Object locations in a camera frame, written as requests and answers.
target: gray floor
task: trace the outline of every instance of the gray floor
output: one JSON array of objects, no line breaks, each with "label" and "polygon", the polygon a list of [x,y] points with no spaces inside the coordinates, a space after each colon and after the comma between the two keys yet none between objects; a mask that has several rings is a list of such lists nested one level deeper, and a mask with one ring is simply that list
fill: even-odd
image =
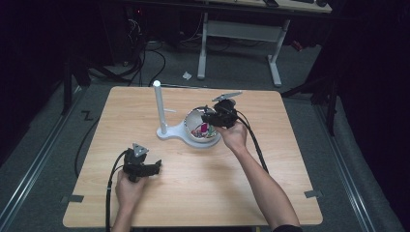
[{"label": "gray floor", "polygon": [[[302,84],[320,51],[320,47],[310,47],[298,52],[290,46],[284,46],[278,58],[283,85],[276,88],[266,61],[266,55],[273,47],[269,43],[236,42],[224,51],[217,50],[225,49],[225,44],[210,45],[212,51],[208,53],[207,76],[204,80],[195,78],[198,47],[181,46],[176,49],[157,43],[150,44],[150,47],[159,47],[157,52],[165,57],[165,68],[158,76],[162,84],[279,92]],[[143,86],[161,69],[162,64],[163,60],[158,53],[146,52],[142,69]],[[126,68],[117,66],[110,69],[119,73]],[[192,74],[190,80],[182,77],[185,72]],[[132,86],[138,86],[138,82],[136,78]],[[103,231],[101,228],[64,227],[62,220],[67,204],[61,203],[61,199],[73,192],[76,181],[75,154],[83,137],[101,115],[109,90],[115,85],[118,84],[95,78],[88,89],[82,89],[76,94],[76,105],[66,118],[60,117],[63,91],[59,88],[33,120],[30,130],[0,169],[0,209],[7,210],[11,205],[14,206],[11,213],[3,211],[1,231]],[[319,225],[304,226],[304,231],[403,231],[366,166],[345,119],[341,102],[337,102],[335,137],[330,137],[323,127],[322,108],[326,105],[311,105],[308,95],[284,99],[284,103],[312,185],[323,193],[318,202],[324,220]],[[90,111],[89,118],[93,120],[84,120],[83,111]],[[64,127],[53,131],[56,125]],[[79,151],[79,168],[93,131]],[[50,140],[53,140],[53,145],[49,148],[44,146]],[[33,170],[30,169],[31,164],[36,163],[39,156],[44,159],[44,165],[36,169],[39,175],[25,177],[28,170]],[[30,178],[30,183],[34,184],[27,187],[27,194],[21,196],[18,204],[8,205],[19,184],[26,183],[25,180]],[[365,213],[353,207],[358,204],[359,209],[364,207]]]}]

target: hand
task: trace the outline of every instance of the hand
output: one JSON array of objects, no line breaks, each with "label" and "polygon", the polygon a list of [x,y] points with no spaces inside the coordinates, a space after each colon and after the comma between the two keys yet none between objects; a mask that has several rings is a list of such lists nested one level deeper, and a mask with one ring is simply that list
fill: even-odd
[{"label": "hand", "polygon": [[222,135],[223,142],[234,154],[247,149],[247,135],[248,130],[244,124],[236,122],[230,129],[215,127],[220,135]]},{"label": "hand", "polygon": [[148,177],[141,178],[137,183],[129,180],[129,175],[123,170],[118,172],[117,186],[115,192],[117,193],[120,210],[127,210],[132,212],[135,205],[141,198],[142,190],[147,182]]}]

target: dark wall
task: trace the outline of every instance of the dark wall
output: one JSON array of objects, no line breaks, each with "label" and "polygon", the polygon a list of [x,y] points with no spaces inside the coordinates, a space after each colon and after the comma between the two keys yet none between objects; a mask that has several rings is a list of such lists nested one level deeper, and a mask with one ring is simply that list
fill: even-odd
[{"label": "dark wall", "polygon": [[51,2],[0,3],[0,160],[62,78],[62,38]]},{"label": "dark wall", "polygon": [[363,27],[340,96],[376,180],[410,230],[410,4],[386,2]]}]

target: person's right hand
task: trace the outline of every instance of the person's right hand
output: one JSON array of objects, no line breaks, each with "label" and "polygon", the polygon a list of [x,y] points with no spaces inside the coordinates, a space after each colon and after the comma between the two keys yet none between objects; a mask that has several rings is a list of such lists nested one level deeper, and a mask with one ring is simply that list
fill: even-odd
[{"label": "person's right hand", "polygon": [[223,142],[232,152],[247,149],[248,130],[244,124],[236,122],[230,129],[215,127],[215,130],[222,135]]}]

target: wooden table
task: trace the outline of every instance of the wooden table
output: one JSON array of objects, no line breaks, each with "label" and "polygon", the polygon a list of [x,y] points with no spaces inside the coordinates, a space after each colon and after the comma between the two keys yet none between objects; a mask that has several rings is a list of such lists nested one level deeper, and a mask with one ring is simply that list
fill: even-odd
[{"label": "wooden table", "polygon": [[[167,124],[179,124],[193,108],[233,90],[162,88]],[[244,91],[234,98],[247,116],[271,175],[288,194],[301,224],[318,224],[317,200],[306,198],[312,186],[280,94]],[[267,225],[236,158],[221,140],[208,149],[195,149],[179,139],[160,140],[154,88],[114,87],[77,180],[64,216],[67,227],[104,227],[105,194],[114,161],[133,142],[148,148],[145,163],[162,160],[159,175],[150,177],[132,226]],[[249,136],[249,151],[259,160]],[[113,186],[116,185],[116,174]],[[118,203],[111,197],[111,224]]]}]

